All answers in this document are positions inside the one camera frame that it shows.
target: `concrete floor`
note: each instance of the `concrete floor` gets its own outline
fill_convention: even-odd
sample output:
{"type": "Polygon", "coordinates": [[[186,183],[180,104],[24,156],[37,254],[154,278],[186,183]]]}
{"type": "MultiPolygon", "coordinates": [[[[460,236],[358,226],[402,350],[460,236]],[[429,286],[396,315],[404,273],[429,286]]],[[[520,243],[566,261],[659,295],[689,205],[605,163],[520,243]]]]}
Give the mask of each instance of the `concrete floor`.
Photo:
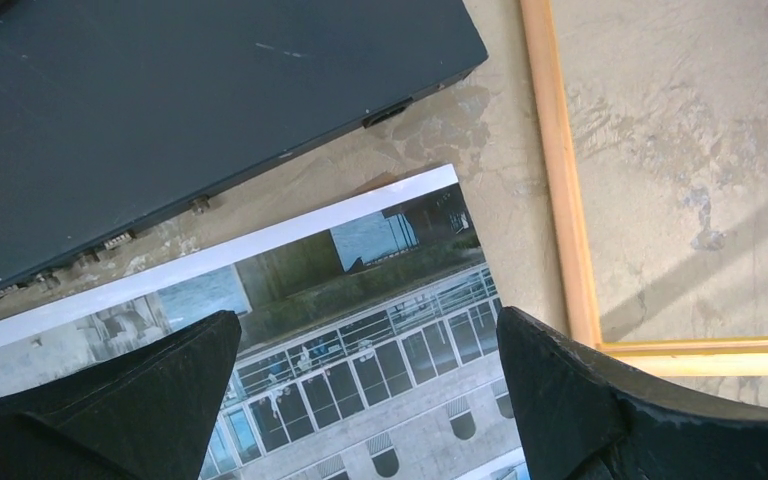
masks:
{"type": "MultiPolygon", "coordinates": [[[[0,318],[453,163],[506,304],[564,329],[516,0],[466,0],[490,52],[469,79],[166,222],[0,318]],[[443,131],[455,129],[450,143],[443,131]]],[[[768,335],[768,1],[555,2],[606,340],[768,335]]],[[[768,405],[768,378],[677,379],[768,405]]]]}

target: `wooden frame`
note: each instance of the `wooden frame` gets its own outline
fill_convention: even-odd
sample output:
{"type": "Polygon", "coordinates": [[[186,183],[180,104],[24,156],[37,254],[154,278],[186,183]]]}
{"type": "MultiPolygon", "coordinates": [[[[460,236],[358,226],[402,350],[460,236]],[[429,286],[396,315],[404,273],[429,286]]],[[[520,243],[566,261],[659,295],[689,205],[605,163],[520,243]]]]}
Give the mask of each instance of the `wooden frame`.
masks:
{"type": "Polygon", "coordinates": [[[605,343],[551,0],[520,0],[570,336],[658,376],[768,375],[768,337],[605,343]]]}

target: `port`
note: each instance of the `port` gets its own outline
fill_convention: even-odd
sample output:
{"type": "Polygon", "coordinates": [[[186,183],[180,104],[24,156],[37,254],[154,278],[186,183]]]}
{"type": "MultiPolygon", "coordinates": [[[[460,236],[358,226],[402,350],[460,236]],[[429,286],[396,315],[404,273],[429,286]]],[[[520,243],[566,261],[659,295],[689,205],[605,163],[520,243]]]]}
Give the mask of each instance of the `port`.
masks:
{"type": "Polygon", "coordinates": [[[373,113],[372,115],[363,119],[363,128],[369,128],[373,125],[378,125],[388,118],[395,117],[396,115],[407,110],[411,103],[413,103],[413,99],[408,98],[407,100],[402,100],[401,102],[395,105],[391,105],[384,110],[373,113]]]}

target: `railing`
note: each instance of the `railing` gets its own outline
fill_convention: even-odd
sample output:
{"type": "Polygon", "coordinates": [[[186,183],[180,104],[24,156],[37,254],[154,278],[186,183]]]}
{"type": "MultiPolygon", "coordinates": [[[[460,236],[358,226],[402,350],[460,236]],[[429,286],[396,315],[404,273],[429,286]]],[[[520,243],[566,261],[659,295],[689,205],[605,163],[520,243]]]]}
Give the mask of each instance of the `railing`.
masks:
{"type": "Polygon", "coordinates": [[[202,478],[495,351],[499,307],[480,265],[238,362],[202,478]]]}

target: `building facade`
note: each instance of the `building facade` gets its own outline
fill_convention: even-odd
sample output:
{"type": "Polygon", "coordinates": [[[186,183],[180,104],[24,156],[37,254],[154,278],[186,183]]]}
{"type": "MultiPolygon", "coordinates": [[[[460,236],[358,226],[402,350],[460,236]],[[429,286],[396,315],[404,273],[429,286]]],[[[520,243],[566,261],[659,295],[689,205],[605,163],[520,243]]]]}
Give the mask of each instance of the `building facade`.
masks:
{"type": "Polygon", "coordinates": [[[486,264],[238,361],[202,480],[454,478],[519,447],[486,264]]]}

